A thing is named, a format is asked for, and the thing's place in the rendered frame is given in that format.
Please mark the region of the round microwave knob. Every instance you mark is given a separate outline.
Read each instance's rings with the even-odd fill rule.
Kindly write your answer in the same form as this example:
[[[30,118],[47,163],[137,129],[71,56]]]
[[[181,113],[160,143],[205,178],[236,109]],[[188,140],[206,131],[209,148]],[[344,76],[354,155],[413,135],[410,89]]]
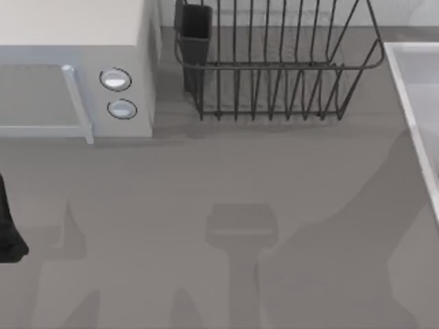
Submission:
[[[99,82],[108,90],[122,92],[131,87],[132,78],[127,71],[112,67],[99,73]]]
[[[110,116],[118,120],[133,119],[138,113],[137,106],[128,99],[108,102],[106,109]]]

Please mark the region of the dark cutlery holder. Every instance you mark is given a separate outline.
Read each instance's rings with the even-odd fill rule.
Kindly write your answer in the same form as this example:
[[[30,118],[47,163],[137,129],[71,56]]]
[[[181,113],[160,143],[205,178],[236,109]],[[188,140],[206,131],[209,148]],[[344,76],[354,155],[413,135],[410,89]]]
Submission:
[[[174,31],[182,56],[184,89],[196,93],[208,58],[213,9],[186,0],[176,0],[175,9]]]

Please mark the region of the glass microwave door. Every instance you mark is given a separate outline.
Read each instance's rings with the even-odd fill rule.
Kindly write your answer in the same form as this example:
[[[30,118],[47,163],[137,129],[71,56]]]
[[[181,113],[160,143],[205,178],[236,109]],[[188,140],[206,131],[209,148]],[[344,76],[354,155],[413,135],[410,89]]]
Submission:
[[[0,65],[0,138],[84,138],[93,122],[71,65]]]

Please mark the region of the pale microwave oven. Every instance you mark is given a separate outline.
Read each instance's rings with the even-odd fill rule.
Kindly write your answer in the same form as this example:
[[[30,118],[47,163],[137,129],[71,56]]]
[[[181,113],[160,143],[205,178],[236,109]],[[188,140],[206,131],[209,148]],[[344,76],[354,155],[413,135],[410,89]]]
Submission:
[[[153,135],[161,50],[157,0],[0,0],[0,65],[74,66],[94,141]],[[99,73],[112,67],[130,74],[129,89],[101,85]],[[133,119],[109,115],[118,99],[137,106]]]

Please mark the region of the white sink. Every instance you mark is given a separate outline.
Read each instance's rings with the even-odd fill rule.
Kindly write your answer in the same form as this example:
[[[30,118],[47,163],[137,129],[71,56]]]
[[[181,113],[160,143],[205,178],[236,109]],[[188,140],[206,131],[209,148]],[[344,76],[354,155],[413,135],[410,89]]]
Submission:
[[[439,42],[384,47],[439,226]]]

